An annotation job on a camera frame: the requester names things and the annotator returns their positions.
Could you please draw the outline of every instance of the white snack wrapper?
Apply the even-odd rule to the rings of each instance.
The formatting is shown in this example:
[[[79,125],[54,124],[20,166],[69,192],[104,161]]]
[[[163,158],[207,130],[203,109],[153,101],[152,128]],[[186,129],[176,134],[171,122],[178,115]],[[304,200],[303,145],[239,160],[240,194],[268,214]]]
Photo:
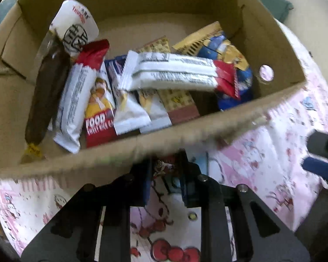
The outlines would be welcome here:
[[[168,113],[156,90],[139,90],[141,106],[148,113],[151,123],[140,128],[142,134],[166,128],[172,125]]]
[[[214,91],[214,61],[171,53],[128,52],[119,89],[185,89]]]
[[[89,10],[76,0],[65,0],[50,25],[62,40],[69,55],[75,58],[81,47],[94,41],[99,29]]]
[[[96,70],[75,64],[70,74],[68,89],[64,92],[63,106],[57,115],[56,136],[53,140],[71,153],[80,150],[79,137],[84,123],[85,109],[95,84]]]
[[[56,135],[53,140],[71,153],[80,150],[79,137],[85,119],[85,110],[97,74],[106,74],[103,58],[100,55],[104,56],[107,53],[108,41],[100,40],[87,46],[88,48],[84,48],[69,72],[55,123]]]
[[[118,89],[123,73],[122,60],[106,61],[106,68],[112,80],[111,86],[116,101],[117,109],[114,114],[113,125],[117,135],[142,128],[151,123],[147,112],[137,102],[135,94]]]

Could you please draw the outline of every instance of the white label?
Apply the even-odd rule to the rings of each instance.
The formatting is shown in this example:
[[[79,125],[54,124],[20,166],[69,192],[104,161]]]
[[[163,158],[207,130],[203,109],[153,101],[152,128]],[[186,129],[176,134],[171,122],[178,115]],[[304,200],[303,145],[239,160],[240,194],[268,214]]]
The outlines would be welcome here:
[[[99,30],[89,10],[75,0],[62,3],[57,15],[50,25],[56,31],[70,56],[76,56],[81,47],[94,41]]]

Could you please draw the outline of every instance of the clear plastic wrapper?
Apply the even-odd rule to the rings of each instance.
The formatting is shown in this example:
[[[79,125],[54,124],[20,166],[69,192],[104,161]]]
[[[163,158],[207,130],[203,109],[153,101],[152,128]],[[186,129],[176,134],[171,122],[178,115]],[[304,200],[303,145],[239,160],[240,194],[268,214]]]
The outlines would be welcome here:
[[[57,117],[71,59],[98,33],[96,23],[86,7],[75,0],[62,3],[40,45],[32,69],[31,75],[37,78],[31,80],[36,85],[25,129],[27,149],[21,158],[22,163],[44,158],[39,144],[45,137],[51,119]]]
[[[135,94],[118,89],[126,58],[126,55],[122,55],[105,61],[116,102],[113,123],[117,135],[142,128],[151,123],[148,113],[139,105]]]

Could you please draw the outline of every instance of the hole in cardboard box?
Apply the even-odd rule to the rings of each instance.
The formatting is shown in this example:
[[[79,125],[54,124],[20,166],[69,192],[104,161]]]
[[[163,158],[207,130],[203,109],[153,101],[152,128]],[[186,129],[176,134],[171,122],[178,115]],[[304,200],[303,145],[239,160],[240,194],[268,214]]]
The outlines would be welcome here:
[[[259,69],[260,79],[265,82],[271,82],[274,79],[274,71],[270,66],[262,65]]]

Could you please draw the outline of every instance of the brown chocolate wrapper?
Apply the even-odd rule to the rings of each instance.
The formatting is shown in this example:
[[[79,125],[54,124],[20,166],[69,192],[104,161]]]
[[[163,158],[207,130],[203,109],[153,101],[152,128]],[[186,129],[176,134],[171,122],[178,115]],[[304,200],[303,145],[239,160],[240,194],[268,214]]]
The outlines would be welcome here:
[[[21,163],[28,163],[44,156],[37,147],[44,139],[51,119],[56,118],[58,104],[70,70],[70,56],[55,33],[48,32],[45,39],[51,40],[50,48],[42,59],[28,122],[25,141],[28,144]]]

